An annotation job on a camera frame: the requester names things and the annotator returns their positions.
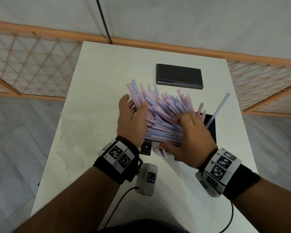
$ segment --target white wall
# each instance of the white wall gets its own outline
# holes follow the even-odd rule
[[[291,0],[100,0],[111,36],[291,59]],[[95,0],[0,0],[0,21],[105,34]]]

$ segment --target wrist-mounted device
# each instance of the wrist-mounted device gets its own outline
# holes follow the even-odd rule
[[[229,200],[235,199],[261,179],[223,148],[211,152],[195,176],[210,196],[223,194]]]
[[[142,160],[138,148],[124,137],[117,136],[99,153],[94,167],[100,169],[118,184],[125,180],[132,182],[140,172]]]

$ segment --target table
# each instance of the table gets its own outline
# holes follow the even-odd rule
[[[153,85],[157,63],[201,69],[203,90],[181,88],[183,94],[190,94],[195,109],[204,102],[207,113],[213,114],[225,94],[231,93],[216,117],[217,145],[257,171],[226,60],[84,42],[31,215],[92,166],[97,153],[116,136],[118,102],[129,93],[126,83],[135,79],[138,85]],[[158,85],[159,92],[173,95],[177,89]],[[62,145],[61,135],[68,148]],[[190,232],[216,233],[227,225],[231,217],[230,202],[225,197],[208,196],[195,178],[195,169],[175,161],[171,155],[164,159],[152,152],[151,156],[140,157],[144,163],[158,167],[154,195],[146,197],[130,192],[108,226],[154,218],[180,224]],[[126,181],[120,187],[101,226],[135,181],[136,178],[132,183]],[[226,232],[256,230],[235,209]]]

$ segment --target finger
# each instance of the finger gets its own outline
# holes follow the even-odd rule
[[[131,109],[135,105],[135,103],[133,100],[130,100],[129,102],[127,102],[127,105],[128,105],[128,108]]]
[[[136,107],[136,106],[134,106],[134,107],[132,107],[132,108],[130,109],[130,112],[131,112],[132,114],[135,114],[136,111],[137,111],[137,107]]]
[[[120,114],[121,113],[126,113],[129,111],[130,108],[128,108],[128,105],[127,105],[127,102],[128,102],[128,99],[129,99],[129,95],[126,94],[124,95],[120,101],[119,101],[119,110],[120,110]]]
[[[137,112],[135,113],[135,118],[136,119],[145,119],[145,116],[148,112],[148,108],[149,108],[149,103],[147,101],[144,101],[141,103],[141,105],[139,106]]]
[[[189,114],[194,125],[197,125],[200,123],[201,119],[194,111],[189,112]]]
[[[193,127],[193,121],[189,113],[183,113],[179,114],[178,118],[180,120],[180,124],[183,127],[184,130],[189,129],[190,127]]]
[[[176,159],[178,159],[181,155],[181,149],[178,146],[175,146],[173,144],[170,143],[161,143],[159,145],[159,149],[164,149],[167,150],[168,152],[170,152],[173,156],[176,157]]]

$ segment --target hand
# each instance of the hand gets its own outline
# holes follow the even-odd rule
[[[149,104],[142,102],[138,110],[132,100],[128,101],[129,95],[126,94],[120,99],[120,116],[118,119],[118,136],[122,136],[133,143],[137,148],[145,140],[147,131],[145,116],[148,112]]]
[[[169,151],[176,159],[198,169],[217,145],[195,112],[179,114],[178,119],[183,128],[182,145],[178,147],[162,143],[159,148]]]

